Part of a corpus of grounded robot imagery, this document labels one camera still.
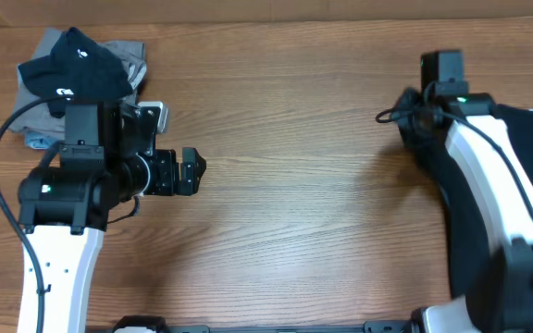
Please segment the black t-shirt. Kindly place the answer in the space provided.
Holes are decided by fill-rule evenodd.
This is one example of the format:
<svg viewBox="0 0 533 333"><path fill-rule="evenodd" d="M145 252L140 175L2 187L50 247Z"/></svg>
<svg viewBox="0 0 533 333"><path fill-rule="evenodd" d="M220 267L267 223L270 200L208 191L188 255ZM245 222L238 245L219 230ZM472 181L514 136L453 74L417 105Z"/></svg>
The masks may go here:
<svg viewBox="0 0 533 333"><path fill-rule="evenodd" d="M503 149L533 206L533 112L498 105L493 115L468 120ZM503 244L522 238L533 245L533 222L504 162L461 123L450 123L441 146L414 154L446 205L451 293L459 297Z"/></svg>

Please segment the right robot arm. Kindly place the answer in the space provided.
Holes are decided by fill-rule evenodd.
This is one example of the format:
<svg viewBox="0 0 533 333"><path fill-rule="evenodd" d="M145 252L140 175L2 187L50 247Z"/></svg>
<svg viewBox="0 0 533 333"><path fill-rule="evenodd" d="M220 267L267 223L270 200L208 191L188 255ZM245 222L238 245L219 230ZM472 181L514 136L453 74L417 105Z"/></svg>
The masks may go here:
<svg viewBox="0 0 533 333"><path fill-rule="evenodd" d="M451 299L407 332L533 332L533 109L472 93L458 50L425 53L421 86L378 122L436 182L446 209Z"/></svg>

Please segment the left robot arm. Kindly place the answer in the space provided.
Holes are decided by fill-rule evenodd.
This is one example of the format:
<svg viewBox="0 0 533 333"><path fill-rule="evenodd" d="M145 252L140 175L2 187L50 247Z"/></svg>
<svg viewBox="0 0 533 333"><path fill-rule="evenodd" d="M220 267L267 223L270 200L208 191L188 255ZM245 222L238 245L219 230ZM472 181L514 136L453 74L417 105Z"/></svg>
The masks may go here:
<svg viewBox="0 0 533 333"><path fill-rule="evenodd" d="M46 157L19 186L24 253L20 332L82 332L110 211L144 195L191 196L206 169L194 148L158 150L160 102L69 104L59 166Z"/></svg>

